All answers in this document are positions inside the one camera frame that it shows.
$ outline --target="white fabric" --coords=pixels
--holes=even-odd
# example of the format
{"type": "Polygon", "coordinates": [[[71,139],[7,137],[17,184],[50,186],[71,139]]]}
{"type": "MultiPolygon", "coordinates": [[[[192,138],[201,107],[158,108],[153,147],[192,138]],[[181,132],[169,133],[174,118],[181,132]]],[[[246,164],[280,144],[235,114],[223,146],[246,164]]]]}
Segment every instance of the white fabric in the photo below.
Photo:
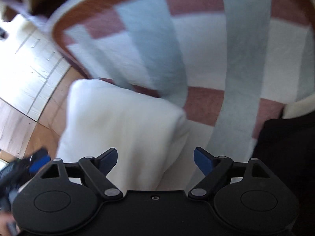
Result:
{"type": "Polygon", "coordinates": [[[283,110],[283,119],[291,119],[315,111],[315,94],[298,102],[287,104],[283,110]]]}
{"type": "Polygon", "coordinates": [[[57,157],[77,162],[115,147],[118,162],[107,178],[123,193],[151,191],[179,156],[188,131],[185,112],[166,100],[78,80],[69,91],[57,157]]]}

